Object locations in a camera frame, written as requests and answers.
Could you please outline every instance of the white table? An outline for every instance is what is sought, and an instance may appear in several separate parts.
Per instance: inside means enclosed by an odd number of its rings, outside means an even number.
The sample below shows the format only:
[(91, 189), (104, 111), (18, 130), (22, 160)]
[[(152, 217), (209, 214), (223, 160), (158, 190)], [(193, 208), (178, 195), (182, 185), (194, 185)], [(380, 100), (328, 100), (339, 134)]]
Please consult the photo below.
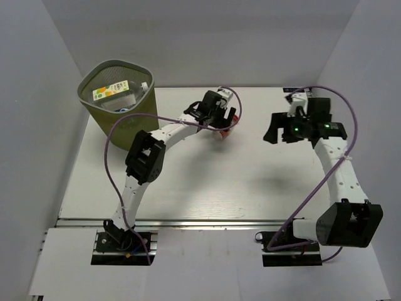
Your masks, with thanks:
[[(178, 117), (208, 90), (157, 88), (159, 115)], [(272, 145), (263, 141), (271, 114), (288, 109), (283, 89), (236, 91), (243, 115), (234, 132), (221, 142), (203, 130), (170, 149), (163, 172), (143, 197), (139, 220), (282, 220), (321, 180), (323, 170), (309, 142)], [(231, 105), (238, 108), (236, 99)], [(60, 219), (105, 219), (114, 212), (118, 199), (104, 171), (105, 140), (105, 134), (89, 118)], [(110, 170), (119, 187), (125, 182), (126, 155), (110, 146)], [(300, 216), (317, 217), (327, 207), (324, 187)]]
[[(300, 300), (388, 299), (372, 246), (345, 248), (321, 267), (262, 264), (252, 230), (160, 230), (150, 267), (90, 265), (96, 230), (50, 229), (31, 295), (70, 300)], [(322, 257), (336, 248), (322, 247)]]
[[(258, 225), (275, 224), (276, 230), (280, 222), (271, 220), (287, 218), (320, 181), (323, 170), (309, 142), (271, 145), (262, 140), (271, 113), (288, 108), (282, 89), (236, 90), (244, 114), (231, 136), (219, 142), (202, 131), (176, 145), (165, 157), (163, 173), (143, 198), (137, 228), (158, 229), (151, 267), (90, 265), (96, 228), (101, 229), (101, 224), (82, 226), (88, 219), (109, 218), (117, 197), (103, 169), (105, 135), (89, 119), (60, 211), (58, 225), (64, 228), (49, 230), (30, 294), (44, 295), (45, 301), (389, 298), (371, 246), (346, 248), (322, 267), (262, 267), (261, 246), (254, 242)], [(206, 91), (157, 89), (159, 114), (178, 117)], [(111, 146), (109, 154), (110, 170), (122, 187), (127, 153)], [(300, 216), (317, 217), (327, 206), (324, 187)], [(78, 220), (73, 227), (70, 219)], [(228, 220), (229, 231), (224, 231), (225, 226), (196, 228), (196, 221), (213, 219)], [(154, 221), (163, 221), (159, 223), (163, 226), (151, 224)], [(180, 225), (178, 221), (195, 227), (171, 229)], [(237, 225), (244, 229), (247, 223), (253, 230), (230, 230)], [(335, 250), (322, 247), (322, 257)]]

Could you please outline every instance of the purple cable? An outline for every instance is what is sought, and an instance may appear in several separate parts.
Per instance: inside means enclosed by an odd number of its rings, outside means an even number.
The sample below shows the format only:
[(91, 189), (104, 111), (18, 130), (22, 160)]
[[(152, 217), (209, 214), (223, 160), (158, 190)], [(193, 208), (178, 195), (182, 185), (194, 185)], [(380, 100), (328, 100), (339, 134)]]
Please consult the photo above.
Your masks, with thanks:
[[(353, 134), (350, 146), (345, 151), (344, 156), (342, 158), (340, 158), (338, 160), (338, 162), (328, 171), (328, 173), (319, 182), (319, 184), (314, 188), (314, 190), (312, 190), (312, 192), (306, 197), (306, 199), (298, 206), (298, 208), (296, 208), (296, 210), (293, 212), (293, 214), (291, 214), (289, 216), (289, 218), (284, 222), (284, 224), (280, 227), (280, 229), (274, 234), (274, 236), (272, 237), (272, 239), (268, 243), (267, 249), (269, 251), (278, 251), (278, 250), (282, 250), (282, 249), (293, 248), (293, 247), (296, 247), (296, 246), (310, 245), (310, 244), (313, 243), (313, 241), (306, 241), (306, 242), (303, 242), (303, 243), (293, 243), (293, 244), (290, 244), (290, 245), (273, 246), (273, 243), (275, 241), (277, 241), (277, 239), (280, 236), (280, 234), (288, 227), (288, 225), (293, 221), (295, 216), (305, 207), (306, 204), (308, 204), (308, 202), (311, 200), (311, 198), (319, 191), (319, 189), (325, 184), (325, 182), (327, 182), (328, 178), (336, 171), (336, 169), (341, 165), (341, 163), (344, 162), (345, 157), (349, 155), (349, 153), (352, 151), (352, 149), (353, 149), (353, 147), (355, 145), (355, 142), (357, 141), (357, 137), (358, 137), (357, 116), (355, 115), (355, 111), (352, 108), (351, 103), (341, 93), (339, 93), (339, 92), (337, 92), (337, 91), (335, 91), (335, 90), (333, 90), (331, 88), (328, 88), (328, 87), (316, 85), (316, 86), (307, 86), (307, 87), (299, 88), (299, 89), (295, 90), (293, 93), (291, 93), (290, 95), (293, 95), (294, 93), (298, 93), (300, 91), (303, 91), (304, 89), (312, 89), (312, 88), (320, 88), (320, 89), (324, 89), (324, 90), (330, 91), (330, 92), (336, 94), (337, 96), (339, 96), (342, 100), (344, 100), (345, 104), (350, 109), (350, 112), (352, 114), (352, 119), (353, 119), (353, 124), (354, 124), (354, 134)], [(328, 260), (331, 260), (335, 256), (337, 256), (339, 254), (339, 252), (341, 252), (341, 249), (342, 248), (338, 249), (338, 251), (333, 256), (322, 260), (322, 262), (326, 262)]]
[(137, 117), (137, 116), (144, 116), (144, 117), (157, 118), (157, 119), (161, 119), (161, 120), (166, 120), (166, 121), (169, 121), (169, 122), (173, 122), (173, 123), (175, 123), (175, 124), (193, 125), (193, 126), (198, 127), (198, 128), (200, 128), (200, 129), (211, 130), (211, 131), (214, 131), (214, 132), (220, 132), (220, 131), (222, 131), (222, 130), (229, 130), (229, 129), (231, 129), (232, 127), (234, 127), (234, 126), (240, 121), (240, 119), (241, 119), (241, 116), (242, 116), (242, 103), (241, 103), (241, 99), (239, 98), (237, 92), (235, 92), (232, 88), (223, 87), (223, 86), (221, 86), (221, 88), (230, 90), (230, 91), (236, 96), (236, 98), (237, 98), (237, 100), (238, 100), (238, 105), (239, 105), (238, 120), (237, 120), (236, 123), (230, 125), (229, 127), (225, 127), (225, 128), (223, 128), (223, 129), (214, 129), (214, 128), (212, 128), (212, 127), (207, 127), (207, 126), (205, 126), (205, 125), (199, 125), (199, 124), (196, 124), (196, 123), (194, 123), (194, 122), (188, 122), (188, 121), (183, 121), (183, 120), (171, 119), (171, 118), (167, 118), (167, 117), (161, 117), (161, 116), (156, 116), (156, 115), (146, 114), (146, 113), (134, 113), (134, 114), (126, 115), (126, 116), (124, 116), (124, 117), (118, 119), (117, 122), (113, 125), (112, 129), (110, 130), (110, 133), (109, 133), (108, 136), (107, 136), (106, 146), (105, 146), (105, 155), (104, 155), (104, 163), (105, 163), (106, 174), (107, 174), (107, 177), (108, 177), (110, 183), (112, 184), (114, 190), (115, 190), (116, 193), (117, 193), (118, 199), (120, 200), (121, 209), (122, 209), (122, 213), (123, 213), (123, 220), (124, 220), (125, 226), (126, 226), (134, 235), (136, 235), (136, 236), (139, 238), (140, 243), (142, 244), (143, 248), (145, 249), (145, 253), (146, 253), (146, 257), (147, 257), (147, 260), (148, 260), (148, 264), (149, 264), (149, 265), (150, 265), (150, 257), (149, 257), (148, 248), (146, 247), (146, 244), (145, 244), (145, 242), (143, 241), (143, 239), (142, 239), (142, 237), (140, 236), (140, 234), (139, 234), (138, 232), (136, 232), (134, 229), (132, 229), (131, 226), (129, 225), (129, 223), (128, 223), (128, 221), (127, 221), (127, 215), (125, 214), (124, 200), (123, 200), (122, 195), (121, 195), (120, 191), (118, 190), (117, 185), (115, 184), (115, 182), (114, 182), (114, 180), (113, 180), (113, 178), (112, 178), (112, 175), (110, 174), (110, 170), (109, 170), (109, 168), (108, 168), (107, 154), (108, 154), (108, 145), (110, 144), (110, 139), (112, 138), (112, 135), (113, 135), (115, 129), (117, 128), (117, 126), (118, 126), (121, 122), (123, 122), (123, 121), (126, 120), (126, 119), (129, 119), (129, 118), (132, 118), (132, 117)]

